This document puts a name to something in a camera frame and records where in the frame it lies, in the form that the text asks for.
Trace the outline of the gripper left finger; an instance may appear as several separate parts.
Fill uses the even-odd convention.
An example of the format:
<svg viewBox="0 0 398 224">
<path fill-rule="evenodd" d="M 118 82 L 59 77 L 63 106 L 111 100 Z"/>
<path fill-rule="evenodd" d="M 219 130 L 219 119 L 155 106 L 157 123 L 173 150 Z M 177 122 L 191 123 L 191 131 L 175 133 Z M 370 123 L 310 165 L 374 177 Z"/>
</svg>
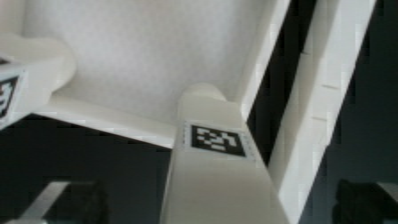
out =
<svg viewBox="0 0 398 224">
<path fill-rule="evenodd" d="M 8 224 L 111 224 L 104 184 L 98 181 L 52 181 Z"/>
</svg>

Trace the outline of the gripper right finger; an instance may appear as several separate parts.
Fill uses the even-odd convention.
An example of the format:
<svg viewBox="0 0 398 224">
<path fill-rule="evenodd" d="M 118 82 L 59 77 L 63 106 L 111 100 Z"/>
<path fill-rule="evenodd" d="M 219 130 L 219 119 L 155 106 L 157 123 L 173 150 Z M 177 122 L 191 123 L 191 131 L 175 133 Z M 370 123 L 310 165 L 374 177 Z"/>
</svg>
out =
<svg viewBox="0 0 398 224">
<path fill-rule="evenodd" d="M 398 183 L 340 180 L 333 224 L 398 224 Z"/>
</svg>

